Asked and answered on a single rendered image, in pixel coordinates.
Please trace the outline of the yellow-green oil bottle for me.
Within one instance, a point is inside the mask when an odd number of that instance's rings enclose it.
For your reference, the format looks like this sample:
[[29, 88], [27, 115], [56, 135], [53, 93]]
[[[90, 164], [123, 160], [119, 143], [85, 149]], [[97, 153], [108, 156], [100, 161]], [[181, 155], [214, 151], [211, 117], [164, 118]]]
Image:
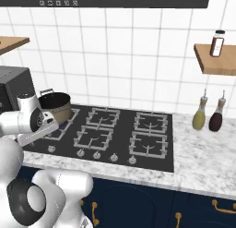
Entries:
[[201, 130], [205, 124], [206, 121], [205, 108], [207, 100], [208, 100], [207, 94], [204, 93], [204, 95], [200, 99], [198, 110], [196, 111], [192, 121], [192, 126], [193, 129], [195, 130]]

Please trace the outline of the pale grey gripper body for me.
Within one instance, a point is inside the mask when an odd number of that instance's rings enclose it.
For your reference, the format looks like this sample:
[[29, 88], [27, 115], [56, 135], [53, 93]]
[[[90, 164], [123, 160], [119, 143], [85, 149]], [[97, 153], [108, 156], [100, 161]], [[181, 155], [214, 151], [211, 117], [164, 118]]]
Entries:
[[54, 132], [59, 127], [55, 120], [46, 120], [42, 123], [41, 127], [34, 133], [19, 134], [17, 136], [18, 144], [22, 147], [29, 145], [39, 138]]

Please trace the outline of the steel cooking pot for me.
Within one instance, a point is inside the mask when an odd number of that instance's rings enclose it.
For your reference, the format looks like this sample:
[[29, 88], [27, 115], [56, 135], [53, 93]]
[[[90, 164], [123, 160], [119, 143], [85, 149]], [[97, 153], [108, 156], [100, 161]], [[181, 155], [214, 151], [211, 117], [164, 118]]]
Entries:
[[53, 114], [58, 124], [63, 124], [71, 117], [71, 97], [67, 93], [53, 89], [41, 90], [39, 102], [44, 111]]

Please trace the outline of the dark red vinegar bottle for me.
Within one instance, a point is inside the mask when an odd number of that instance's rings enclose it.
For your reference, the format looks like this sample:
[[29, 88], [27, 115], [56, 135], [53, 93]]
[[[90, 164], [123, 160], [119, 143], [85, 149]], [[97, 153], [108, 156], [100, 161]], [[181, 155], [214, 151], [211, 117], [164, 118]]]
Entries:
[[216, 111], [210, 117], [208, 128], [212, 132], [218, 132], [222, 126], [222, 112], [225, 102], [225, 95], [222, 95], [222, 97], [218, 99], [218, 106], [216, 108]]

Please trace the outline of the brown spice bottle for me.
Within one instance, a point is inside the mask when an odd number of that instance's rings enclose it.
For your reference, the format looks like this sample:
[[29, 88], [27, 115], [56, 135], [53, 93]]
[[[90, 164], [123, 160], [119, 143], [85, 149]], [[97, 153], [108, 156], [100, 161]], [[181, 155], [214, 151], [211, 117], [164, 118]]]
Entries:
[[216, 30], [212, 39], [210, 47], [210, 55], [213, 57], [220, 57], [221, 50], [224, 43], [224, 30]]

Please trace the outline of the black gas hob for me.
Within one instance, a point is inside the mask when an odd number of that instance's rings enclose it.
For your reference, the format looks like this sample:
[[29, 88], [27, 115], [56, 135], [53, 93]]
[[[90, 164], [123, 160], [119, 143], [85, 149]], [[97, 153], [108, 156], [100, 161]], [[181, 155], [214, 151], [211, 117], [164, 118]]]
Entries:
[[[50, 153], [48, 146], [55, 146], [55, 152]], [[77, 156], [80, 149], [83, 157]], [[172, 173], [172, 115], [74, 104], [71, 117], [59, 129], [24, 150]], [[93, 158], [96, 151], [98, 160]], [[110, 159], [114, 153], [116, 162]], [[136, 164], [129, 163], [131, 156]]]

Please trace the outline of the navy cupboard door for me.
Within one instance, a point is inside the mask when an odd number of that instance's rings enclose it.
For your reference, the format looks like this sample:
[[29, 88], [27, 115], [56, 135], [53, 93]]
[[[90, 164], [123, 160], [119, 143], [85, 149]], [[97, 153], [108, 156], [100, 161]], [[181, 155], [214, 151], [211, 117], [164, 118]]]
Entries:
[[173, 197], [167, 189], [93, 178], [82, 209], [92, 219], [91, 204], [97, 202], [96, 228], [168, 228]]
[[175, 213], [180, 212], [182, 218], [179, 228], [236, 228], [236, 214], [228, 214], [215, 210], [212, 199], [218, 201], [218, 207], [233, 210], [236, 200], [216, 198], [191, 193], [178, 192], [173, 202], [173, 220], [176, 227]]

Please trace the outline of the wooden wall shelf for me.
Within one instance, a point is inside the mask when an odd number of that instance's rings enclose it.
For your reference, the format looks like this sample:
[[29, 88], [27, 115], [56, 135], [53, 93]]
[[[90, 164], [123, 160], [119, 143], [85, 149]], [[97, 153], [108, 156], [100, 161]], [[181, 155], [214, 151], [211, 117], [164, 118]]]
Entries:
[[28, 37], [0, 36], [0, 55], [8, 53], [29, 41], [30, 39]]
[[197, 43], [194, 51], [203, 74], [236, 76], [236, 45], [224, 45], [219, 57], [209, 54], [210, 44]]

